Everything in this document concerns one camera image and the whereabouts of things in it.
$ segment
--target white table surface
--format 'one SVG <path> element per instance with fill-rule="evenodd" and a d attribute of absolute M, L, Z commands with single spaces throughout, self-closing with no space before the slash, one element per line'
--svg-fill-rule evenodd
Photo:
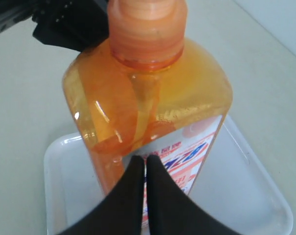
<path fill-rule="evenodd" d="M 230 115 L 290 203 L 296 235 L 296 57 L 231 0 L 188 0 L 187 36 L 234 90 Z M 0 35 L 0 235 L 45 235 L 43 157 L 76 131 L 61 78 L 77 52 L 41 45 L 26 21 Z"/>

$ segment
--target bottle cap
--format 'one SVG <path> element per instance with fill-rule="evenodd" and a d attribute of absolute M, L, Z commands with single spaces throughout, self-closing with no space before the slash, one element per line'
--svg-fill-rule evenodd
<path fill-rule="evenodd" d="M 140 70 L 165 68 L 182 54 L 184 0 L 110 0 L 110 46 L 121 63 Z"/>

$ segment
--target soap bottle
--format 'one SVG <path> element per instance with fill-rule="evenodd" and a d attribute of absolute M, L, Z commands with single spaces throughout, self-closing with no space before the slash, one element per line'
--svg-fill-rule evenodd
<path fill-rule="evenodd" d="M 109 39 L 82 52 L 63 79 L 103 192 L 121 178 L 124 158 L 157 154 L 188 194 L 230 108 L 231 86 L 184 37 L 185 0 L 110 0 L 107 12 Z"/>

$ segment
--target bottle label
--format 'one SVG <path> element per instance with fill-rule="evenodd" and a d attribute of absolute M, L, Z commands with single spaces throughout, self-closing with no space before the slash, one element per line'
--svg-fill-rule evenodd
<path fill-rule="evenodd" d="M 158 155 L 176 184 L 188 194 L 221 119 L 222 116 L 217 116 L 193 123 L 143 146 L 130 156 L 140 155 L 146 158 L 151 154 Z M 147 225 L 145 186 L 142 226 Z"/>

